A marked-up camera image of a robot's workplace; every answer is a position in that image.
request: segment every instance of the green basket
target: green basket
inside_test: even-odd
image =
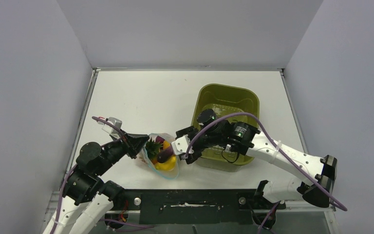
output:
[[[221,84],[209,84],[204,86],[197,98],[196,108],[194,110],[191,124],[200,129],[196,119],[201,111],[213,109],[217,117],[222,117],[235,112],[249,112],[259,117],[259,98],[248,89],[232,87]],[[257,122],[248,116],[236,116],[228,118],[230,122],[242,121],[258,127]],[[209,167],[217,170],[235,172],[241,166],[250,163],[254,158],[240,155],[235,163],[228,163],[222,157],[222,147],[215,146],[203,151],[202,156],[196,163],[203,167]],[[236,159],[236,153],[223,152],[223,156],[229,161]]]

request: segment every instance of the white table surface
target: white table surface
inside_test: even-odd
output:
[[[303,151],[279,72],[240,71],[100,71],[85,116],[74,161],[87,142],[110,141],[92,116],[116,117],[128,133],[175,132],[190,126],[200,89],[210,83],[246,88],[260,100],[260,120],[283,144]],[[234,173],[180,165],[177,179],[161,178],[138,159],[123,157],[101,178],[127,189],[254,189],[261,180],[291,174],[258,159]]]

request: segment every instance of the purple vegetable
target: purple vegetable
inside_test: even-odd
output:
[[[161,136],[157,136],[156,138],[155,138],[155,142],[160,142],[160,143],[164,143],[164,138],[162,138]]]
[[[165,163],[167,162],[167,160],[170,159],[171,156],[173,156],[173,154],[174,154],[173,148],[168,147],[165,150],[162,150],[161,152],[157,154],[157,161],[159,163]]]

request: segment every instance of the white wall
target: white wall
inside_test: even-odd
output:
[[[40,231],[90,77],[55,0],[0,0],[0,233]]]
[[[374,233],[374,1],[324,0],[285,77],[309,152],[339,159],[341,230]]]
[[[322,0],[58,0],[93,67],[283,68]]]

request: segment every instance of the black metal base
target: black metal base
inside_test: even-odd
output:
[[[255,210],[269,210],[273,207],[261,196],[254,196],[255,189],[229,190],[132,190],[126,189],[124,197],[129,211],[140,211],[140,224],[214,224],[236,222],[252,224],[248,204],[239,204],[239,198],[246,198]],[[134,204],[135,198],[140,205]],[[280,204],[278,209],[285,209]],[[112,210],[121,210],[117,205]]]

